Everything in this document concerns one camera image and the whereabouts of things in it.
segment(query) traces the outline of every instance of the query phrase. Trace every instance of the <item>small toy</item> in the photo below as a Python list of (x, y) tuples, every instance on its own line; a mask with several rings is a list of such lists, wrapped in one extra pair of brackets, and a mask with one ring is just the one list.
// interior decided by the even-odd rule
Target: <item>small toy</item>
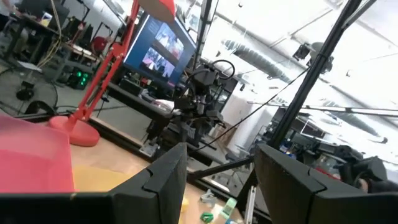
[(234, 222), (233, 220), (227, 220), (226, 222), (225, 222), (225, 224), (237, 224), (236, 222)]
[(210, 223), (213, 221), (214, 215), (210, 212), (203, 212), (202, 215), (200, 216), (200, 220), (202, 220), (204, 223)]
[(200, 196), (200, 201), (203, 203), (208, 203), (211, 205), (213, 208), (216, 205), (217, 198), (214, 196), (214, 194), (211, 192), (211, 190), (207, 190), (207, 192)]
[(229, 219), (229, 216), (232, 214), (232, 212), (234, 211), (234, 208), (236, 206), (237, 201), (233, 198), (228, 199), (228, 201), (226, 202), (224, 208), (221, 211), (221, 215), (225, 218), (225, 219)]

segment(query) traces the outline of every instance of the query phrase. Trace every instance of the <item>monitor bezel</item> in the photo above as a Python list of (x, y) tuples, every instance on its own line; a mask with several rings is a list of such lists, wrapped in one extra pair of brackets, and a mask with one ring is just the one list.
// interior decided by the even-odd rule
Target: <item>monitor bezel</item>
[[(141, 18), (140, 18), (140, 21), (139, 21), (139, 23), (138, 23), (138, 25), (137, 25), (137, 26), (138, 26), (137, 31), (135, 32), (135, 34), (134, 34), (134, 36), (133, 36), (133, 39), (131, 40), (131, 44), (130, 44), (130, 46), (129, 46), (129, 50), (128, 50), (128, 52), (127, 52), (125, 58), (123, 59), (122, 66), (123, 66), (124, 68), (126, 68), (126, 69), (132, 71), (132, 72), (138, 73), (138, 74), (141, 75), (142, 77), (152, 79), (152, 81), (155, 82), (157, 85), (160, 85), (160, 86), (162, 86), (162, 87), (164, 87), (164, 88), (166, 88), (166, 89), (169, 89), (169, 90), (174, 90), (176, 87), (178, 87), (178, 84), (179, 84), (180, 81), (181, 81), (181, 76), (182, 76), (183, 72), (179, 75), (178, 82), (175, 83), (174, 86), (170, 86), (170, 85), (167, 84), (167, 82), (162, 82), (162, 81), (160, 81), (160, 80), (153, 79), (153, 76), (151, 77), (150, 75), (146, 74), (145, 72), (143, 72), (143, 71), (141, 71), (141, 70), (139, 70), (139, 69), (136, 69), (136, 68), (134, 68), (133, 66), (129, 65), (128, 63), (126, 63), (126, 60), (127, 60), (128, 56), (129, 56), (129, 54), (131, 53), (131, 50), (132, 50), (132, 48), (134, 47), (134, 44), (136, 43), (136, 41), (137, 41), (137, 39), (138, 39), (140, 33), (142, 32), (144, 26), (146, 25), (146, 22), (148, 21), (149, 17), (150, 17), (150, 15), (149, 15), (148, 13), (146, 13), (146, 12), (144, 12), (144, 13), (142, 14), (142, 16), (141, 16)], [(182, 30), (183, 33), (186, 35), (186, 37), (188, 37), (188, 40), (192, 43), (192, 45), (193, 45), (193, 47), (194, 47), (194, 53), (193, 53), (192, 55), (195, 55), (195, 54), (196, 54), (196, 49), (197, 49), (197, 45), (196, 45), (195, 41), (192, 39), (191, 35), (188, 33), (188, 30), (185, 28), (183, 22), (182, 22), (177, 16), (175, 17), (174, 21), (175, 21), (175, 22), (177, 23), (177, 25), (181, 28), (181, 30)]]

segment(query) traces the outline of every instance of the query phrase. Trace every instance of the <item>metal rod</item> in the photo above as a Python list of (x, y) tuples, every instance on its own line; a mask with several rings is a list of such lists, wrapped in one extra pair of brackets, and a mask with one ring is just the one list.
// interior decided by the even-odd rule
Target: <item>metal rod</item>
[(229, 162), (227, 164), (223, 164), (220, 166), (216, 166), (216, 167), (212, 167), (206, 170), (198, 170), (195, 172), (191, 172), (188, 173), (188, 179), (200, 179), (200, 178), (204, 178), (204, 177), (208, 177), (210, 175), (214, 175), (217, 174), (219, 172), (224, 172), (226, 170), (230, 170), (230, 169), (234, 169), (240, 166), (244, 166), (247, 164), (250, 164), (253, 162), (253, 157), (252, 156), (248, 156), (244, 159), (240, 159), (238, 161), (234, 161), (234, 162)]
[(214, 12), (212, 12), (213, 16), (209, 18), (210, 16), (210, 10), (212, 9), (212, 4), (213, 0), (204, 0), (201, 4), (201, 12), (200, 12), (200, 22), (201, 22), (201, 27), (198, 29), (198, 37), (197, 37), (197, 51), (194, 57), (193, 61), (193, 67), (196, 68), (197, 63), (200, 60), (201, 52), (203, 50), (203, 46), (205, 45), (206, 41), (206, 36), (209, 29), (206, 29), (206, 27), (209, 27), (211, 23), (213, 22), (213, 18), (215, 15), (215, 11), (218, 5), (218, 0), (216, 1), (216, 7), (214, 7)]
[[(325, 1), (328, 4), (328, 6), (330, 6), (332, 9), (334, 9), (334, 10), (338, 10), (339, 9), (339, 7), (334, 2), (332, 2), (331, 0), (323, 0), (323, 1)], [(360, 18), (357, 21), (355, 21), (355, 23), (357, 23), (357, 25), (359, 25), (360, 27), (362, 27), (366, 31), (370, 32), (371, 34), (375, 35), (376, 37), (378, 37), (378, 38), (382, 39), (383, 41), (387, 42), (388, 44), (391, 44), (394, 47), (398, 47), (398, 45), (396, 43), (394, 43), (393, 41), (391, 41), (387, 37), (384, 37), (377, 30), (373, 29), (372, 27), (370, 27), (369, 25), (364, 23)]]
[[(251, 102), (248, 104), (263, 104), (261, 102)], [(279, 108), (288, 108), (288, 105), (279, 103), (268, 103), (267, 106), (277, 106)], [(328, 112), (339, 112), (348, 114), (363, 114), (363, 115), (374, 115), (383, 117), (398, 117), (398, 110), (392, 109), (379, 109), (379, 108), (351, 108), (342, 106), (315, 106), (315, 105), (305, 105), (301, 107), (302, 110), (317, 110), (317, 111), (328, 111)]]
[(362, 16), (377, 0), (367, 0), (362, 6), (360, 6), (343, 24), (342, 29), (347, 29), (351, 26), (359, 17)]
[[(323, 44), (319, 54), (317, 55), (313, 65), (310, 67), (307, 75), (303, 80), (303, 83), (300, 85), (300, 88), (296, 92), (292, 103), (287, 108), (285, 115), (282, 117), (278, 127), (276, 127), (274, 131), (274, 134), (268, 141), (268, 145), (270, 145), (271, 147), (275, 149), (279, 148), (279, 145), (285, 138), (293, 121), (295, 120), (301, 107), (303, 106), (305, 99), (310, 93), (315, 82), (318, 80), (319, 74), (323, 66), (325, 65), (326, 61), (329, 59), (330, 55), (333, 53), (335, 47), (337, 46), (337, 43), (341, 39), (341, 36), (345, 31), (341, 28), (342, 25), (344, 24), (345, 20), (347, 20), (347, 18), (349, 18), (349, 16), (351, 16), (355, 10), (357, 10), (360, 4), (361, 1), (359, 0), (349, 0), (342, 10), (340, 16), (337, 18), (335, 25), (333, 26), (328, 37), (326, 38), (326, 41)], [(248, 192), (251, 186), (257, 186), (257, 184), (258, 182), (256, 178), (256, 173), (253, 170), (237, 197), (238, 204), (236, 206), (240, 210), (245, 209), (245, 203), (248, 200)]]
[(304, 28), (308, 27), (309, 25), (313, 24), (314, 22), (318, 21), (319, 19), (323, 18), (325, 15), (329, 14), (333, 12), (333, 9), (326, 9), (323, 12), (321, 12), (321, 14), (319, 16), (317, 16), (316, 18), (312, 19), (311, 21), (306, 22), (305, 24), (301, 25), (299, 28), (296, 28), (295, 30), (293, 30), (292, 32), (288, 32), (287, 34), (283, 35), (282, 37), (278, 38), (277, 40), (275, 40), (273, 43), (271, 43), (268, 47), (270, 49), (272, 49), (273, 47), (275, 47), (276, 45), (282, 43), (284, 40), (288, 39), (289, 37), (295, 35), (296, 33), (300, 32), (301, 30), (303, 30)]

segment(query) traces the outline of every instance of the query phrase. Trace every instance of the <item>monitor screen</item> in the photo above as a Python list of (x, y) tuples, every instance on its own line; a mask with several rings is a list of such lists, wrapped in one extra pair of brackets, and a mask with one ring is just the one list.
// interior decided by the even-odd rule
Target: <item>monitor screen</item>
[(167, 88), (174, 88), (195, 52), (195, 43), (176, 18), (171, 24), (143, 17), (124, 65)]

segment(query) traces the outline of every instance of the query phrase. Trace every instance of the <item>desk surface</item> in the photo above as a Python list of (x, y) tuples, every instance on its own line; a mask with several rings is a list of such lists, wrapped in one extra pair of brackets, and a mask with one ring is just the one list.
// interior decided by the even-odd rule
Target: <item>desk surface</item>
[(75, 44), (71, 45), (71, 44), (63, 43), (62, 46), (66, 47), (68, 50), (72, 51), (73, 53), (82, 55), (83, 57), (86, 57), (90, 60), (99, 61), (99, 62), (102, 61), (102, 59), (100, 57), (97, 57), (89, 50), (79, 47)]
[(22, 20), (22, 19), (23, 19), (23, 20), (25, 20), (26, 22), (28, 22), (29, 24), (33, 24), (33, 25), (37, 26), (37, 27), (34, 27), (34, 28), (40, 27), (40, 28), (43, 28), (43, 30), (46, 30), (46, 31), (49, 31), (49, 32), (53, 32), (54, 34), (59, 35), (59, 32), (58, 32), (58, 31), (53, 30), (53, 29), (51, 29), (51, 28), (49, 28), (49, 27), (46, 27), (46, 26), (44, 26), (43, 24), (41, 24), (39, 21), (36, 21), (36, 20), (34, 20), (34, 19), (31, 19), (31, 18), (28, 18), (28, 17), (26, 17), (26, 16), (21, 16), (21, 17), (19, 17), (19, 16), (16, 16), (15, 14), (11, 14), (11, 17), (12, 17), (13, 19), (16, 19), (16, 20)]
[[(72, 146), (72, 165), (75, 188), (79, 191), (107, 191), (132, 177), (149, 165), (143, 159), (125, 151), (115, 144), (100, 139), (95, 147)], [(205, 192), (187, 184), (185, 198), (189, 201), (187, 210), (182, 214), (183, 223), (202, 223), (199, 219), (203, 212), (211, 212), (215, 216), (213, 223), (224, 224), (226, 220), (218, 216), (224, 202), (218, 201), (214, 208), (200, 202)], [(232, 218), (242, 222), (239, 212), (235, 209)]]

